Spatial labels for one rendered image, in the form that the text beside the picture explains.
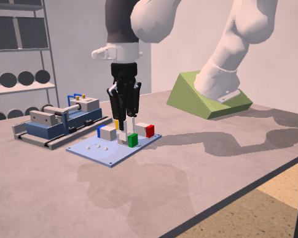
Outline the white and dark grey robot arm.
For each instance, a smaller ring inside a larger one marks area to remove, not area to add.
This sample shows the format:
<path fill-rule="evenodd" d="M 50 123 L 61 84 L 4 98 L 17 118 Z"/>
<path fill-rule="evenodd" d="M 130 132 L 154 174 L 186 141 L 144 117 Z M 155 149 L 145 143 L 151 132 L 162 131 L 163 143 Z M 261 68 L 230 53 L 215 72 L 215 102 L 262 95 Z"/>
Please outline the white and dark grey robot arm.
<path fill-rule="evenodd" d="M 106 0 L 107 47 L 93 51 L 93 60 L 134 63 L 139 56 L 143 56 L 139 52 L 139 39 L 144 43 L 158 44 L 170 35 L 180 2 Z M 277 2 L 234 0 L 218 46 L 208 65 L 205 64 L 196 75 L 194 86 L 202 96 L 222 104 L 240 95 L 238 66 L 247 54 L 249 44 L 265 42 L 272 35 Z"/>

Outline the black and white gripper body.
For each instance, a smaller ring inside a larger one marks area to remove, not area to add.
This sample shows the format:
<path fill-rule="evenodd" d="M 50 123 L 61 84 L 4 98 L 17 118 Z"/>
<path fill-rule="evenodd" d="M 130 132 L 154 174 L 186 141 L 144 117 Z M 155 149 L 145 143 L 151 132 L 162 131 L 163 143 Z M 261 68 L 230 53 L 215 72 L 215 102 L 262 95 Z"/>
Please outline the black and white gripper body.
<path fill-rule="evenodd" d="M 130 94 L 130 82 L 135 85 L 137 75 L 137 63 L 111 63 L 111 75 L 114 78 L 113 85 L 116 82 L 117 91 L 119 94 L 124 95 L 124 84 L 128 84 L 128 94 Z"/>

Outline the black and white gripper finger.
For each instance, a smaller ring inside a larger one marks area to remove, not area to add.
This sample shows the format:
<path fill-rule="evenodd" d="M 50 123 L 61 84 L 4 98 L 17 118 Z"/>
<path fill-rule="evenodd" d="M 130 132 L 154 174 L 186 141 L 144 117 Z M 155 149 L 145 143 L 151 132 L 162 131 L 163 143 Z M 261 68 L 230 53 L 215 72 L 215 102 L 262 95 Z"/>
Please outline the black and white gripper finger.
<path fill-rule="evenodd" d="M 126 110 L 127 110 L 127 131 L 135 133 L 135 115 L 139 111 L 139 92 L 141 82 L 130 82 L 130 94 L 128 94 Z"/>
<path fill-rule="evenodd" d="M 113 119 L 119 121 L 119 139 L 127 141 L 127 121 L 126 121 L 126 103 L 128 98 L 128 84 L 124 84 L 124 95 L 121 95 L 117 91 L 115 84 L 107 89 L 110 102 Z"/>

